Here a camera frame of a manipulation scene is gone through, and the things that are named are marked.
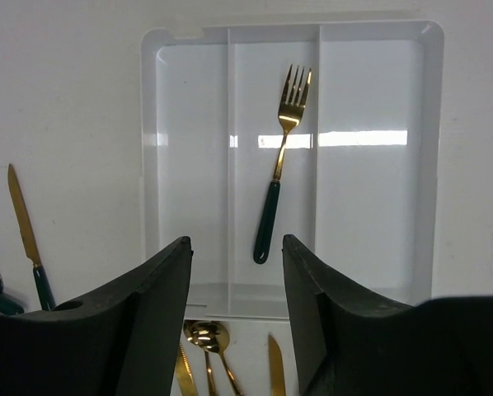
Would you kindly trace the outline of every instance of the gold knife blade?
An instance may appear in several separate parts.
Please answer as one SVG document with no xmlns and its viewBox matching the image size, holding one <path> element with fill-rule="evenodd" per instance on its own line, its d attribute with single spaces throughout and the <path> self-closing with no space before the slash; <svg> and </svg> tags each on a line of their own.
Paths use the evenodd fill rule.
<svg viewBox="0 0 493 396">
<path fill-rule="evenodd" d="M 278 342 L 269 334 L 270 389 L 272 396 L 285 396 L 283 358 Z"/>
<path fill-rule="evenodd" d="M 34 268 L 38 268 L 41 266 L 40 253 L 35 244 L 34 231 L 32 230 L 29 214 L 26 211 L 25 200 L 21 193 L 17 174 L 11 163 L 8 165 L 8 190 L 10 191 L 10 197 L 12 198 L 14 210 L 16 211 L 17 223 L 19 224 L 19 232 L 23 246 L 25 247 L 26 256 L 32 260 Z"/>
<path fill-rule="evenodd" d="M 181 388 L 182 396 L 197 396 L 197 388 L 195 387 L 194 377 L 191 374 L 190 364 L 188 358 L 182 347 L 182 343 L 179 342 L 179 348 L 177 349 L 177 360 L 175 363 L 175 375 L 179 382 L 179 388 Z"/>
</svg>

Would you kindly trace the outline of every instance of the fork head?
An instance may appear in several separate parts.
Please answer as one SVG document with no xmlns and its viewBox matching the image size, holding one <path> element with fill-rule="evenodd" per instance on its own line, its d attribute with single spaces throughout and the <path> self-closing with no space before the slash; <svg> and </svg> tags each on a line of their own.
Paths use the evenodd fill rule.
<svg viewBox="0 0 493 396">
<path fill-rule="evenodd" d="M 300 73 L 300 67 L 297 66 L 291 85 L 293 65 L 290 65 L 278 110 L 278 120 L 284 130 L 284 134 L 288 134 L 293 128 L 298 126 L 299 122 L 302 120 L 305 103 L 307 102 L 309 85 L 311 84 L 312 70 L 309 69 L 305 82 L 303 81 L 304 74 L 305 68 L 302 68 Z"/>
</svg>

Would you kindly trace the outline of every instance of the knife blade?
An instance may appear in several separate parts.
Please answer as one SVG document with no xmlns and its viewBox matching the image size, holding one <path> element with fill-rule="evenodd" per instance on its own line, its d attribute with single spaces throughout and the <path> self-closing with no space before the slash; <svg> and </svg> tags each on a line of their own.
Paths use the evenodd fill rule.
<svg viewBox="0 0 493 396">
<path fill-rule="evenodd" d="M 54 297 L 49 287 L 49 280 L 45 274 L 45 269 L 41 264 L 40 252 L 35 243 L 34 231 L 32 230 L 31 219 L 26 210 L 25 199 L 21 193 L 19 180 L 17 180 L 16 170 L 10 163 L 8 165 L 8 190 L 16 212 L 17 223 L 19 224 L 19 232 L 23 247 L 28 258 L 32 260 L 32 272 L 34 274 L 35 286 L 40 298 L 41 308 L 50 311 L 54 308 Z"/>
<path fill-rule="evenodd" d="M 272 396 L 285 396 L 283 358 L 278 342 L 269 334 L 270 390 Z"/>
<path fill-rule="evenodd" d="M 181 342 L 179 342 L 179 348 L 177 349 L 175 375 L 177 377 L 177 381 L 179 382 L 179 388 L 181 388 L 182 396 L 197 396 L 197 388 L 195 387 L 194 377 L 191 374 L 188 357 L 184 352 Z"/>
</svg>

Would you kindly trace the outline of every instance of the tray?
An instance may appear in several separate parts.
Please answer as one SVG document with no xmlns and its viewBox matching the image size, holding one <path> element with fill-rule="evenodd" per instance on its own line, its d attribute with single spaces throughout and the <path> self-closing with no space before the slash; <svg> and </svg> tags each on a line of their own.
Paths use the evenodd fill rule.
<svg viewBox="0 0 493 396">
<path fill-rule="evenodd" d="M 142 42 L 148 257 L 194 247 L 186 316 L 287 319 L 281 241 L 382 295 L 428 299 L 444 35 L 431 21 L 223 26 Z M 270 257 L 252 260 L 290 64 L 313 70 Z"/>
</svg>

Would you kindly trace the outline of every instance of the fork tine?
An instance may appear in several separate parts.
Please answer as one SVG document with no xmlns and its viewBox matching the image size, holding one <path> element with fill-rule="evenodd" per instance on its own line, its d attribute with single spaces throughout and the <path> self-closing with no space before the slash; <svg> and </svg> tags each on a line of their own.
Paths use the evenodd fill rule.
<svg viewBox="0 0 493 396">
<path fill-rule="evenodd" d="M 302 99 L 299 102 L 299 105 L 301 107 L 305 107 L 305 102 L 307 101 L 307 94 L 309 92 L 309 85 L 311 85 L 311 76 L 312 76 L 312 69 L 309 69 L 309 73 L 307 75 L 307 81 L 305 82 L 305 87 L 303 87 L 303 94 L 302 94 Z"/>
<path fill-rule="evenodd" d="M 290 95 L 289 95 L 289 104 L 290 105 L 292 105 L 294 102 L 294 94 L 296 93 L 296 80 L 298 80 L 298 71 L 299 71 L 299 66 L 296 67 L 296 73 L 294 74 L 293 87 L 290 90 Z"/>
<path fill-rule="evenodd" d="M 290 74 L 293 71 L 293 65 L 290 65 L 289 73 L 287 74 L 287 78 L 285 79 L 285 85 L 283 87 L 283 93 L 281 94 L 281 103 L 287 102 L 287 93 L 289 93 L 289 84 L 290 84 Z"/>
<path fill-rule="evenodd" d="M 294 106 L 298 105 L 299 102 L 299 94 L 302 91 L 302 83 L 303 83 L 303 74 L 305 73 L 305 68 L 302 68 L 302 75 L 299 78 L 299 83 L 298 83 L 298 91 L 296 92 L 296 98 L 294 99 Z"/>
</svg>

